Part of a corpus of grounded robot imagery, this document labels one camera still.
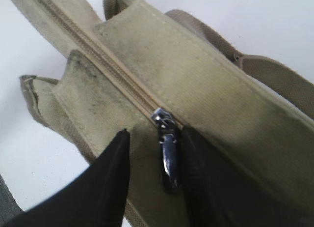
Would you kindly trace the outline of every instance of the metal zipper pull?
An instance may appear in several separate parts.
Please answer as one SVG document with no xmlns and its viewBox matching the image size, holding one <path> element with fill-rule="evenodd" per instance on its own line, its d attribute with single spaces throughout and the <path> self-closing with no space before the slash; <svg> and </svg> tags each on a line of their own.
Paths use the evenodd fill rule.
<svg viewBox="0 0 314 227">
<path fill-rule="evenodd" d="M 166 192 L 175 192 L 181 182 L 179 174 L 180 131 L 173 116 L 162 108 L 152 115 L 158 126 L 161 180 Z"/>
</svg>

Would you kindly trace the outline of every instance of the canvas fabric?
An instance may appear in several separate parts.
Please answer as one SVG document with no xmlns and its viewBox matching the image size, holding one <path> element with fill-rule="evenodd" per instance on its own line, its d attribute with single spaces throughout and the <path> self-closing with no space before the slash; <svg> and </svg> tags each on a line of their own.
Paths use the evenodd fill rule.
<svg viewBox="0 0 314 227">
<path fill-rule="evenodd" d="M 84 0 L 12 1 L 68 58 L 60 81 L 21 77 L 33 117 L 77 145 L 88 161 L 118 131 L 130 131 L 126 217 L 134 227 L 186 227 L 188 221 L 182 193 L 166 194 L 159 181 L 152 109 L 126 90 L 109 64 L 201 132 L 269 195 L 314 216 L 310 82 L 272 59 L 242 54 L 180 10 L 164 15 L 143 0 L 104 0 L 103 23 Z M 56 15 L 67 14 L 60 14 L 67 25 L 80 27 L 78 34 L 47 14 L 47 2 Z"/>
</svg>

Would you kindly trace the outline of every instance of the white surface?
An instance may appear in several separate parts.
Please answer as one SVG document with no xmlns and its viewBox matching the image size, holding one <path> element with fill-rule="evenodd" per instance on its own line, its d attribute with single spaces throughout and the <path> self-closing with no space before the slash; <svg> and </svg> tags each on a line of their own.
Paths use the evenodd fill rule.
<svg viewBox="0 0 314 227">
<path fill-rule="evenodd" d="M 102 0 L 88 0 L 104 19 Z M 248 54 L 274 58 L 314 82 L 314 0 L 146 0 L 162 12 L 198 17 Z M 78 176 L 88 164 L 76 148 L 29 115 L 18 77 L 60 79 L 66 59 L 0 0 L 0 173 L 27 210 Z"/>
</svg>

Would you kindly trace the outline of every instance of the zipper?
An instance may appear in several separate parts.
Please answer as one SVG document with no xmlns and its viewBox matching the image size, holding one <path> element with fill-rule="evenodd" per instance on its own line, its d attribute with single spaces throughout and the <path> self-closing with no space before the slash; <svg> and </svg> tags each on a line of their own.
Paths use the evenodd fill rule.
<svg viewBox="0 0 314 227">
<path fill-rule="evenodd" d="M 158 108 L 152 115 L 158 128 L 161 182 L 168 193 L 178 190 L 180 180 L 180 130 L 174 117 L 162 108 Z"/>
<path fill-rule="evenodd" d="M 74 41 L 91 56 L 94 61 L 107 69 L 118 85 L 129 95 L 130 101 L 136 100 L 141 107 L 137 107 L 145 116 L 157 125 L 161 180 L 164 190 L 168 193 L 176 192 L 181 184 L 179 174 L 180 130 L 183 124 L 160 108 L 158 103 L 139 86 L 136 81 L 123 70 L 95 41 L 93 41 L 79 26 L 76 25 L 52 0 L 34 0 L 40 8 L 50 16 Z"/>
<path fill-rule="evenodd" d="M 158 103 L 52 0 L 34 1 L 75 41 L 80 48 L 82 48 L 88 55 L 92 56 L 97 63 L 107 69 L 111 77 L 118 82 L 117 87 L 122 87 L 124 92 L 127 92 L 131 96 L 131 101 L 132 99 L 136 100 L 142 107 L 138 107 L 138 109 L 151 119 L 149 116 L 159 107 Z"/>
</svg>

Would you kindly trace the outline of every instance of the bag strap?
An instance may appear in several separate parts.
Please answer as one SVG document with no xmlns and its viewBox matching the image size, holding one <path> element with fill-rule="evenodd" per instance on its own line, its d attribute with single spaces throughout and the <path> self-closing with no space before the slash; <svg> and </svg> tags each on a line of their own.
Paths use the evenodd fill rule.
<svg viewBox="0 0 314 227">
<path fill-rule="evenodd" d="M 312 83 L 273 59 L 239 52 L 212 28 L 184 11 L 171 10 L 166 14 L 214 46 L 246 74 L 262 82 L 314 119 L 314 85 Z"/>
</svg>

